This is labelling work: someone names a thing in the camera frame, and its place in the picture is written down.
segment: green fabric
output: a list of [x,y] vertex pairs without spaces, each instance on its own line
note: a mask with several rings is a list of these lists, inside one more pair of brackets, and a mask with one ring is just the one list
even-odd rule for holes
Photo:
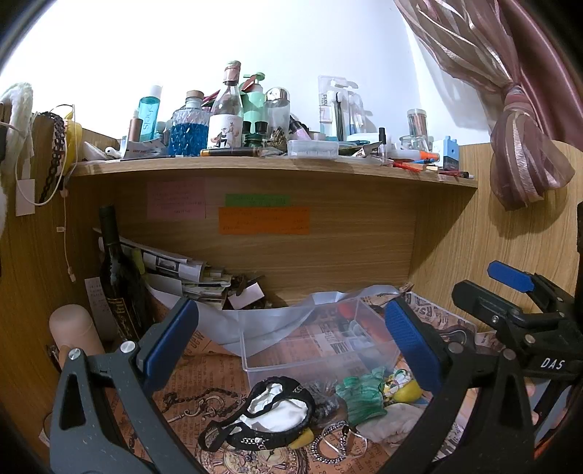
[[385,368],[378,367],[370,374],[346,377],[342,383],[336,385],[336,393],[344,399],[348,407],[348,423],[351,426],[387,413],[382,406],[384,374]]

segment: wine bottle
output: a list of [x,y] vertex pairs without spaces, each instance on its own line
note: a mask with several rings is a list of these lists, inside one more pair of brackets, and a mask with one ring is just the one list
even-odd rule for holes
[[138,341],[154,324],[146,307],[146,286],[135,263],[121,250],[112,205],[99,209],[105,259],[99,279],[111,313],[124,340]]
[[232,61],[224,69],[224,86],[210,110],[207,148],[233,148],[241,146],[243,136],[243,103],[238,83],[241,63]]

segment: fluffy white fabric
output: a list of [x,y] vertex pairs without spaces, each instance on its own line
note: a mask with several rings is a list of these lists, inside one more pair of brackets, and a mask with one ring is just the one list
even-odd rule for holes
[[423,414],[421,408],[407,403],[395,403],[386,410],[386,415],[360,423],[356,427],[359,433],[373,442],[400,442]]
[[[260,412],[278,393],[282,393],[282,391],[283,387],[281,384],[270,384],[261,395],[253,399],[248,408],[249,413]],[[293,427],[298,426],[307,414],[308,406],[301,400],[281,400],[275,403],[267,413],[257,418],[248,418],[245,415],[241,415],[236,423],[242,421],[255,431],[281,433],[282,431],[291,430]],[[235,429],[232,433],[236,433],[240,429]]]
[[33,88],[26,82],[14,84],[2,95],[0,102],[12,105],[10,124],[27,135],[25,138],[11,128],[6,133],[6,158],[0,165],[0,238],[2,238],[6,222],[6,210],[8,209],[6,190],[11,189],[15,182],[15,161],[18,159],[25,141],[32,142],[30,115],[33,109]]

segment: blue liquid bottle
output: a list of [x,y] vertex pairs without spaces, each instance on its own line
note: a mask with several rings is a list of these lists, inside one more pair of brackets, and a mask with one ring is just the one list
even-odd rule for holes
[[162,86],[152,86],[150,89],[150,95],[140,99],[140,104],[138,105],[138,117],[143,120],[140,141],[154,139],[161,95]]
[[201,109],[203,98],[200,90],[189,90],[186,105],[172,115],[168,144],[170,156],[200,156],[201,150],[206,148],[210,113]]

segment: pink curtain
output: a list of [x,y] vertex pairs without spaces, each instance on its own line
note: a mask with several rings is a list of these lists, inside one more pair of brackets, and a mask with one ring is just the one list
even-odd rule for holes
[[504,110],[491,134],[490,185],[506,210],[514,210],[543,199],[547,190],[565,186],[575,172],[541,130],[538,115],[542,109],[535,110],[533,105],[540,100],[533,102],[529,96],[535,89],[524,77],[501,1],[395,3],[445,72],[482,92],[503,97]]
[[522,71],[522,88],[535,109],[540,129],[551,140],[583,150],[583,84],[571,70],[560,46],[537,23],[524,1],[500,0]]

